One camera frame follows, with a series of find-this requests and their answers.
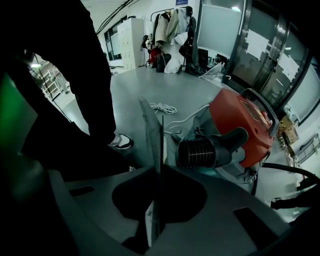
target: black ribbed motor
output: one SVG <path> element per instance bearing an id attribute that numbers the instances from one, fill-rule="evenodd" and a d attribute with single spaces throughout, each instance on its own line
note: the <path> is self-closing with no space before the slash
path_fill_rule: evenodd
<path id="1" fill-rule="evenodd" d="M 208 137 L 184 140 L 178 147 L 178 161 L 185 168 L 212 167 L 216 160 L 214 142 Z"/>

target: wall sign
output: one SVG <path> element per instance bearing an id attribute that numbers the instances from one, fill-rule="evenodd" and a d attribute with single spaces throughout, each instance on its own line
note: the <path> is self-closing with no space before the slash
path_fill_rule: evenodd
<path id="1" fill-rule="evenodd" d="M 175 0 L 175 5 L 180 6 L 180 5 L 187 5 L 188 0 Z"/>

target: shoe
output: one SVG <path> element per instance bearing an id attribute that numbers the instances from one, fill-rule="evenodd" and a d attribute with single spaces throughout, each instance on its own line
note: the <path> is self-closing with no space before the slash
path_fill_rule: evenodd
<path id="1" fill-rule="evenodd" d="M 132 147 L 134 141 L 127 135 L 115 134 L 114 140 L 109 144 L 110 147 L 118 150 L 127 150 Z"/>

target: double door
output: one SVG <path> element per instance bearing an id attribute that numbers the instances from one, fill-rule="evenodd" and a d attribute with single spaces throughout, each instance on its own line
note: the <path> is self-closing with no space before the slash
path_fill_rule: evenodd
<path id="1" fill-rule="evenodd" d="M 223 82 L 237 91 L 253 88 L 277 112 L 298 88 L 308 50 L 295 27 L 260 0 L 249 0 L 243 25 L 225 70 Z"/>

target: black handle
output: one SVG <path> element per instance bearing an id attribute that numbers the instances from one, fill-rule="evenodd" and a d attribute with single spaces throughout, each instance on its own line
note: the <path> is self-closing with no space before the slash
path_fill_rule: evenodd
<path id="1" fill-rule="evenodd" d="M 242 97 L 244 97 L 250 101 L 258 100 L 262 104 L 262 106 L 265 108 L 265 110 L 269 113 L 271 120 L 272 120 L 272 125 L 270 126 L 270 128 L 268 130 L 268 134 L 272 137 L 276 136 L 276 132 L 279 127 L 279 120 L 277 118 L 276 113 L 269 105 L 269 103 L 253 89 L 245 89 L 241 93 L 241 95 L 242 95 Z"/>

